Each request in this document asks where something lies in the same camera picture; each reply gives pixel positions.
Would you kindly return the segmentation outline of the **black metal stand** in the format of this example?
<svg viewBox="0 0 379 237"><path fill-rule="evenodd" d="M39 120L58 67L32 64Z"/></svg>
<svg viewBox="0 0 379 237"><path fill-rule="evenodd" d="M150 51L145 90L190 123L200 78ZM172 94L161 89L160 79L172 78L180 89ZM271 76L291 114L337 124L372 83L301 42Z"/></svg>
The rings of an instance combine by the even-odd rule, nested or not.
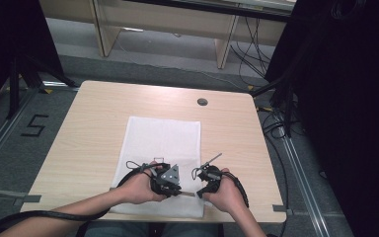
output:
<svg viewBox="0 0 379 237"><path fill-rule="evenodd" d="M10 62L10 106L7 119L11 119L20 108L19 76L22 76L29 88L38 89L43 86L43 81L38 75L40 71L53 76L70 88L79 87L76 82L66 77L63 72L57 71L37 58L28 54L16 55Z"/></svg>
<svg viewBox="0 0 379 237"><path fill-rule="evenodd" d="M274 93L269 102L271 107L275 110L277 117L282 121L285 136L290 138L294 96L291 79L288 76L280 76L260 89L250 92L250 95L254 98L271 89L274 90Z"/></svg>

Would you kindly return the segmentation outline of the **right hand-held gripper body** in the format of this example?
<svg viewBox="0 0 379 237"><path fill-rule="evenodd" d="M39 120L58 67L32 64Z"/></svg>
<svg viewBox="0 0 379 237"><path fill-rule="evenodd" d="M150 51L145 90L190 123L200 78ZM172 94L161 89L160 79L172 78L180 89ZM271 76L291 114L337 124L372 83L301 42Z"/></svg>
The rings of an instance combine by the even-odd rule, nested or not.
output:
<svg viewBox="0 0 379 237"><path fill-rule="evenodd" d="M195 175L207 182L205 188L210 189L212 193L216 193L220 187L222 172L211 163L220 156L221 153L195 169Z"/></svg>

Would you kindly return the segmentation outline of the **light wooden desk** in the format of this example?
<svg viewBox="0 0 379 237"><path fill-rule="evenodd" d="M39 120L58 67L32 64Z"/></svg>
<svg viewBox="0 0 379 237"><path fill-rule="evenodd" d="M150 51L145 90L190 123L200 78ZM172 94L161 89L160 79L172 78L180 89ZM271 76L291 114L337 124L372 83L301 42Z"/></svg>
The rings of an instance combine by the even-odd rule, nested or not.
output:
<svg viewBox="0 0 379 237"><path fill-rule="evenodd" d="M253 41L262 45L277 45L285 24L266 20L266 10L289 14L294 3L287 0L222 0L224 7L252 10L252 17L236 14L209 13L205 8L190 10L127 0L39 0L48 18L90 23L95 27L100 56L110 55L119 32L124 28L164 32L213 39L217 67L225 67L230 42Z"/></svg>

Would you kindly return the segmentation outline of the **person's right hand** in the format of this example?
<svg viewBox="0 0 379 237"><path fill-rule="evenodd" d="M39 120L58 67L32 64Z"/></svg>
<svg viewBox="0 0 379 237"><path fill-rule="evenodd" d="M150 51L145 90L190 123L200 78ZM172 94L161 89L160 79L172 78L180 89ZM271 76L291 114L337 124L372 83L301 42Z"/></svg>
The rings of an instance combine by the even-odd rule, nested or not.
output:
<svg viewBox="0 0 379 237"><path fill-rule="evenodd" d="M240 214L248 209L234 182L225 175L222 176L220 187L216 193L206 193L202 197L219 210L231 215Z"/></svg>

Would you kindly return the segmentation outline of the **white mesh laundry bag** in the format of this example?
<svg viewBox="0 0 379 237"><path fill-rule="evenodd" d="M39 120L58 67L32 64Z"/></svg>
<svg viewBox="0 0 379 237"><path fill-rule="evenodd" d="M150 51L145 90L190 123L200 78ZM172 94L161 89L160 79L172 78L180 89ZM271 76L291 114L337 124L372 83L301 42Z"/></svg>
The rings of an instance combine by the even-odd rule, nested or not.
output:
<svg viewBox="0 0 379 237"><path fill-rule="evenodd" d="M131 169L157 161L179 166L180 186L184 192L196 193L201 180L191 171L200 165L200 131L198 121L131 117L120 149L112 186ZM124 203L111 209L114 213L156 215L173 218L201 218L204 201L199 197L168 197L160 202Z"/></svg>

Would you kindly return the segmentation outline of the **person's left hand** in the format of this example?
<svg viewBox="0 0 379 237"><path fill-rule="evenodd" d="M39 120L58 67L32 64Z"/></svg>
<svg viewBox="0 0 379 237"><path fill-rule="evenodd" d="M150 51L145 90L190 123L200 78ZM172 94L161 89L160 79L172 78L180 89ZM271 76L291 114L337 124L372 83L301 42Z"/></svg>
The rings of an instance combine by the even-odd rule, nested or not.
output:
<svg viewBox="0 0 379 237"><path fill-rule="evenodd" d="M142 204L148 201L162 201L166 197L152 191L150 181L153 174L150 168L130 177L119 187L122 203Z"/></svg>

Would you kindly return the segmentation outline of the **black curtain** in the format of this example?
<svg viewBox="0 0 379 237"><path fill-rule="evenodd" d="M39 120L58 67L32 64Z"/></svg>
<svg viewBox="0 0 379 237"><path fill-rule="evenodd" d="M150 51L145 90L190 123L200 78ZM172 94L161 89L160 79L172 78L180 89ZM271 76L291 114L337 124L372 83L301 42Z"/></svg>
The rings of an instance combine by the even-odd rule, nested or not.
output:
<svg viewBox="0 0 379 237"><path fill-rule="evenodd" d="M267 81L289 74L302 123L355 237L379 237L379 0L297 0ZM317 47L289 64L319 32Z"/></svg>
<svg viewBox="0 0 379 237"><path fill-rule="evenodd" d="M0 89L14 57L31 56L64 74L38 0L0 0Z"/></svg>

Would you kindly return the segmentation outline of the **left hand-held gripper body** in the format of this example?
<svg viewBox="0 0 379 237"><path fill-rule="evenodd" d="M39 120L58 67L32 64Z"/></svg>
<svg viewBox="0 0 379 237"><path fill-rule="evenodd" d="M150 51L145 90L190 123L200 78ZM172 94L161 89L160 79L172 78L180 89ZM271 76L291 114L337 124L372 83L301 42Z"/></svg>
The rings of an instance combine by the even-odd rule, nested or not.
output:
<svg viewBox="0 0 379 237"><path fill-rule="evenodd" d="M169 198L182 193L178 165L171 166L167 163L159 163L155 164L150 171L152 173L150 186L155 194Z"/></svg>

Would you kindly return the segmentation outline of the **aluminium floor rail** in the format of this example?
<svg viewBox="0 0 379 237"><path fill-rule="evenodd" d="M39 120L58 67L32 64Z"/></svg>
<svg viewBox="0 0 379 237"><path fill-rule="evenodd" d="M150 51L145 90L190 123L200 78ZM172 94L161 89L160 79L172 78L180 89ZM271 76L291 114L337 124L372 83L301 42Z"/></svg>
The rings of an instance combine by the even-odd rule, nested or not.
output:
<svg viewBox="0 0 379 237"><path fill-rule="evenodd" d="M26 107L28 106L30 101L36 96L37 93L37 89L28 90L26 95L21 100L19 108L12 114L10 118L6 118L4 120L4 123L0 127L0 150L5 144L6 140L9 138L16 125L18 124Z"/></svg>
<svg viewBox="0 0 379 237"><path fill-rule="evenodd" d="M288 132L280 127L279 134L282 136L282 142L285 152L288 156L289 163L293 169L294 177L299 186L299 190L308 210L311 222L314 226L317 237L331 237L325 217L319 208L316 198L312 192L310 184L299 159L297 150L294 146L292 138L288 136Z"/></svg>

